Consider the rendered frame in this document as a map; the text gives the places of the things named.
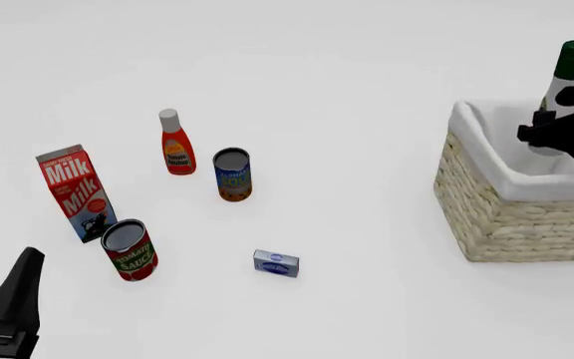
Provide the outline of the pale wicker basket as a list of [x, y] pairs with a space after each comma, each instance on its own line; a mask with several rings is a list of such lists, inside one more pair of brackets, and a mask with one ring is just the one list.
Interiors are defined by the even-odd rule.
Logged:
[[448, 126], [433, 190], [471, 262], [574, 260], [574, 201], [501, 199]]

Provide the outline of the small grey-blue printed box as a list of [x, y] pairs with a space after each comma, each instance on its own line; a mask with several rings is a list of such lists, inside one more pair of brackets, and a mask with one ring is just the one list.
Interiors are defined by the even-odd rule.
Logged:
[[300, 258], [266, 250], [253, 253], [254, 269], [286, 277], [298, 277]]

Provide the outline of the blue soup can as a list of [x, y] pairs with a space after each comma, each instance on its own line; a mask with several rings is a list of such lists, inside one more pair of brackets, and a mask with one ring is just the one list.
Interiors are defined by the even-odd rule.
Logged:
[[240, 202], [252, 194], [250, 157], [239, 148], [217, 152], [213, 159], [218, 193], [228, 202]]

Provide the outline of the red milk carton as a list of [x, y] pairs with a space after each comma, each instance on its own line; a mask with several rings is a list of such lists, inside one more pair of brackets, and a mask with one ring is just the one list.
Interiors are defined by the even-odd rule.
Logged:
[[49, 152], [36, 157], [36, 161], [52, 196], [81, 242], [100, 238], [118, 222], [83, 146]]

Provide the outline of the red tomato sauce can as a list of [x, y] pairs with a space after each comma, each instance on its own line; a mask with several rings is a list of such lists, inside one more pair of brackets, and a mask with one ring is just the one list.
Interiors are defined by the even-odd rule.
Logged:
[[123, 280], [144, 280], [158, 266], [158, 256], [140, 220], [126, 219], [110, 226], [101, 245]]

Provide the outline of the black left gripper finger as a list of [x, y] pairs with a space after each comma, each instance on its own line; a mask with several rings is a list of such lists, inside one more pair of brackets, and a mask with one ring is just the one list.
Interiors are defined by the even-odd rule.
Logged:
[[26, 247], [0, 286], [0, 324], [39, 326], [39, 283], [45, 255]]

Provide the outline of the red ketchup bottle white cap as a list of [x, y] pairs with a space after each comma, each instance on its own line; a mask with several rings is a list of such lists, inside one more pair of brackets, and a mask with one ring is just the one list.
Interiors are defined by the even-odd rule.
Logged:
[[196, 170], [196, 160], [190, 140], [181, 127], [174, 109], [158, 113], [161, 123], [161, 146], [168, 172], [175, 176], [188, 176]]

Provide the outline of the white cloth basket liner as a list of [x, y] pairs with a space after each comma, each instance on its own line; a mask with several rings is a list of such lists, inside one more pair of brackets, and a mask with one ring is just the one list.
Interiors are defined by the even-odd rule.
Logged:
[[574, 160], [546, 157], [517, 138], [520, 125], [530, 125], [539, 107], [535, 100], [457, 101], [448, 121], [473, 161], [474, 173], [501, 199], [574, 201]]

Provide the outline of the salad dressing bottle green cap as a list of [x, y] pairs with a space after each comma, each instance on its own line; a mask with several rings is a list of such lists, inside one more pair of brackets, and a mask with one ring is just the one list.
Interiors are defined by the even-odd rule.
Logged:
[[[564, 89], [574, 87], [574, 40], [566, 41], [560, 50], [550, 86], [533, 114], [532, 125], [544, 125], [546, 122], [572, 116], [574, 106], [560, 105], [557, 95]], [[545, 157], [560, 157], [562, 152], [550, 148], [538, 148], [529, 144], [529, 149]], [[574, 154], [568, 154], [574, 160]]]

